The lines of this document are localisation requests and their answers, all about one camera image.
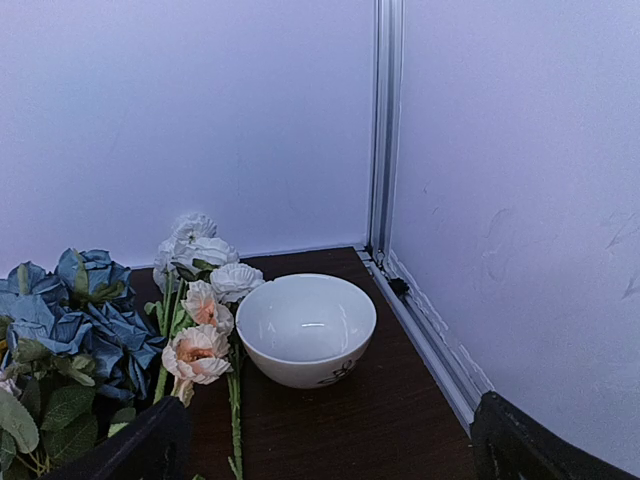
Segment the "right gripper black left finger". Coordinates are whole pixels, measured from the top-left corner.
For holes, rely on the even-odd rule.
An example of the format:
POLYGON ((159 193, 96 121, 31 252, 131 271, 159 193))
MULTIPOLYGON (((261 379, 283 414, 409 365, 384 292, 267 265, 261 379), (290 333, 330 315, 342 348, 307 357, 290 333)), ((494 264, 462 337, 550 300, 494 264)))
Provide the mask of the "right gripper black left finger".
POLYGON ((183 479, 192 422, 187 409, 167 396, 131 424, 46 479, 183 479))

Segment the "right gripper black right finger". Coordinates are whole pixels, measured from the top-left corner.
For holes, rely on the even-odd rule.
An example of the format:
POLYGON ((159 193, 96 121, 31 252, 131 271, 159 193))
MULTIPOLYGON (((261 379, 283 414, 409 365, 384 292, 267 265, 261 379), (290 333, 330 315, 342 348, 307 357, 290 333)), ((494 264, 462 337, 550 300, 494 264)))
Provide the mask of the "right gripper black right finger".
POLYGON ((635 478, 564 441, 493 391, 481 397, 471 440, 479 479, 635 478))

